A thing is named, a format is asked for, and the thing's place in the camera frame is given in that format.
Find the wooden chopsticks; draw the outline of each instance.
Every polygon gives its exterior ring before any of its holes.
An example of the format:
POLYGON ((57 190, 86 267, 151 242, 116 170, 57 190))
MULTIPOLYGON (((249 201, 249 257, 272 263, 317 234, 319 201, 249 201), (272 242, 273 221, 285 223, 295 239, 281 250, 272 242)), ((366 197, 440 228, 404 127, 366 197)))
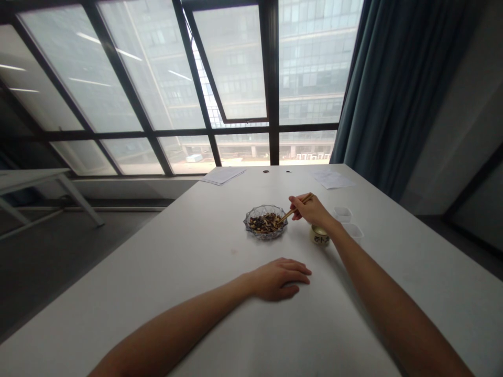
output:
MULTIPOLYGON (((302 200, 301 202, 303 204, 306 204, 308 200, 310 200, 312 197, 314 196, 313 193, 309 193, 307 194, 302 200)), ((278 224, 282 223, 283 221, 285 221, 285 219, 288 218, 288 216, 290 216, 292 213, 294 213, 295 211, 297 210, 297 208, 294 208, 294 209, 291 209, 286 215, 284 215, 279 221, 278 221, 278 224)))

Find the paper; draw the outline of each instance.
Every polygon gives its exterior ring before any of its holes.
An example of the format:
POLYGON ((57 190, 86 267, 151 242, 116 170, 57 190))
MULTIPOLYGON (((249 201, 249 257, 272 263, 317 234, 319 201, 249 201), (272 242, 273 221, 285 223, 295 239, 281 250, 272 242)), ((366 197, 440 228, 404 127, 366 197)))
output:
POLYGON ((230 181, 232 178, 237 177, 240 174, 243 174, 245 170, 245 168, 226 167, 208 173, 204 176, 204 178, 201 178, 201 181, 213 183, 217 186, 222 186, 225 182, 230 181))
POLYGON ((314 179, 320 182, 327 190, 339 189, 340 187, 356 186, 348 178, 330 170, 317 171, 312 173, 314 179))

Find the white table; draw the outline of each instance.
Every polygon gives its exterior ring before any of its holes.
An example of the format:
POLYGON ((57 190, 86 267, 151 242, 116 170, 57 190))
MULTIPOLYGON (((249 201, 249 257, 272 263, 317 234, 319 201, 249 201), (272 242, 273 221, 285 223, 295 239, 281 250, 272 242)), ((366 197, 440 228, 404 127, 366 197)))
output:
POLYGON ((279 257, 305 262, 311 285, 290 301, 245 303, 173 375, 399 375, 333 245, 312 244, 303 220, 272 242, 244 230, 252 207, 287 208, 289 195, 312 191, 327 208, 351 209, 362 246, 477 376, 500 376, 503 284, 345 165, 330 169, 357 185, 325 190, 309 174, 325 168, 252 167, 221 187, 197 183, 5 341, 0 375, 84 376, 145 321, 279 257))
MULTIPOLYGON (((75 202, 89 214, 98 226, 103 225, 104 222, 101 217, 98 216, 98 214, 80 194, 79 190, 77 190, 73 183, 66 177, 65 173, 68 171, 70 171, 70 169, 0 170, 0 196, 26 189, 27 187, 32 187, 47 181, 55 180, 58 181, 63 189, 75 200, 75 202)), ((23 226, 1 235, 0 239, 25 230, 62 212, 60 210, 35 221, 30 221, 26 218, 26 216, 13 208, 1 197, 0 208, 14 216, 23 224, 23 226)))

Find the floor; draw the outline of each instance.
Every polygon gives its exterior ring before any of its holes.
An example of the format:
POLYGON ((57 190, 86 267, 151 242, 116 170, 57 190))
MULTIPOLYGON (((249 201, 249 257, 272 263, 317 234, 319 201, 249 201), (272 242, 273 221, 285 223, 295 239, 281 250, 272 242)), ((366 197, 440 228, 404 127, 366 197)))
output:
POLYGON ((463 237, 444 223, 440 216, 418 216, 418 218, 503 282, 503 261, 463 237))
MULTIPOLYGON (((23 212, 34 219, 42 211, 23 212)), ((0 241, 0 343, 83 277, 159 212, 63 212, 0 241)), ((0 212, 0 229, 13 220, 0 212)))

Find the window frame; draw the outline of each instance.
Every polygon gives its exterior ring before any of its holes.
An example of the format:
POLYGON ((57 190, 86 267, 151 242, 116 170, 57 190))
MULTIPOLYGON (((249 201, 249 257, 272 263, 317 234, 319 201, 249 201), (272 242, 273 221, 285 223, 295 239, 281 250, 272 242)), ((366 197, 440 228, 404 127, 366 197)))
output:
MULTIPOLYGON (((51 153, 57 158, 62 166, 70 169, 70 175, 74 179, 110 179, 110 178, 161 178, 161 177, 173 177, 173 176, 201 176, 201 174, 174 174, 168 159, 164 153, 164 150, 160 144, 158 138, 165 136, 192 136, 192 135, 207 135, 210 141, 211 150, 217 167, 221 167, 221 159, 218 151, 218 147, 215 140, 215 135, 232 135, 232 134, 269 134, 269 150, 270 150, 270 164, 279 165, 279 134, 280 132, 302 132, 302 131, 324 131, 324 130, 337 130, 339 123, 323 123, 323 124, 299 124, 299 125, 279 125, 279 5, 278 0, 266 1, 266 0, 184 0, 183 6, 180 0, 166 0, 172 1, 174 11, 177 16, 178 26, 180 29, 180 34, 182 36, 185 53, 187 55, 190 70, 192 73, 192 78, 194 81, 195 89, 197 92, 199 105, 203 115, 203 120, 205 123, 205 128, 199 129, 177 129, 177 130, 155 130, 150 123, 147 113, 141 103, 141 100, 136 93, 134 84, 127 73, 126 67, 124 66, 118 52, 113 44, 113 39, 111 33, 109 32, 107 25, 102 17, 98 2, 99 0, 47 0, 40 2, 38 0, 19 0, 16 2, 8 2, 0 4, 0 10, 2 11, 2 18, 0 19, 0 24, 11 24, 14 26, 15 30, 35 57, 39 65, 44 70, 45 74, 49 80, 53 83, 55 88, 58 90, 60 95, 63 97, 69 108, 75 114, 79 122, 81 123, 83 130, 79 131, 45 131, 42 127, 35 121, 35 119, 30 115, 24 106, 19 102, 17 97, 8 89, 5 83, 0 80, 0 96, 11 106, 14 112, 24 121, 25 125, 32 132, 32 136, 8 136, 1 137, 0 142, 38 142, 43 144, 48 148, 51 153), (190 13, 195 9, 216 9, 222 7, 228 7, 230 4, 233 6, 243 6, 258 4, 260 11, 260 29, 261 29, 261 39, 263 48, 263 64, 264 64, 264 80, 265 80, 265 90, 266 90, 266 106, 267 106, 267 119, 231 119, 224 120, 224 123, 246 123, 246 122, 261 122, 269 121, 269 126, 251 126, 242 128, 212 128, 210 123, 210 117, 207 111, 203 89, 201 81, 199 79, 199 73, 195 62, 195 57, 192 52, 191 39, 189 31, 187 30, 187 22, 184 16, 184 10, 187 14, 187 19, 190 25, 190 13), (76 105, 75 101, 72 99, 71 94, 66 89, 66 87, 59 80, 55 70, 46 60, 42 51, 39 49, 33 38, 31 37, 28 29, 24 26, 21 19, 17 16, 19 13, 40 10, 52 7, 62 7, 68 5, 81 5, 100 42, 102 43, 103 49, 114 69, 120 84, 122 85, 126 96, 133 107, 133 110, 138 117, 138 120, 142 126, 142 131, 125 131, 125 132, 105 132, 105 133, 95 133, 87 120, 83 116, 81 110, 76 105), (128 138, 147 138, 152 146, 152 149, 163 168, 164 174, 156 175, 126 175, 123 174, 109 154, 107 149, 101 143, 101 140, 106 139, 128 139, 128 138), (93 140, 96 142, 100 150, 103 152, 109 163, 114 168, 117 175, 98 175, 98 176, 80 176, 77 175, 66 163, 66 161, 60 156, 55 149, 51 146, 52 141, 72 141, 72 140, 93 140)), ((364 1, 362 18, 364 21, 364 14, 366 8, 368 7, 368 1, 364 1)), ((348 84, 346 85, 346 92, 344 94, 344 99, 342 103, 342 109, 344 109, 345 100, 347 97, 347 91, 349 87, 349 82, 351 80, 352 72, 356 62, 356 52, 362 38, 362 28, 360 21, 355 50, 353 53, 351 66, 349 69, 348 84)), ((207 61, 204 62, 205 69, 208 73, 208 77, 211 74, 207 61)), ((215 98, 218 98, 217 91, 214 88, 214 82, 212 84, 213 93, 215 98)), ((223 109, 221 108, 220 99, 218 98, 218 107, 220 109, 222 117, 224 117, 223 109)))

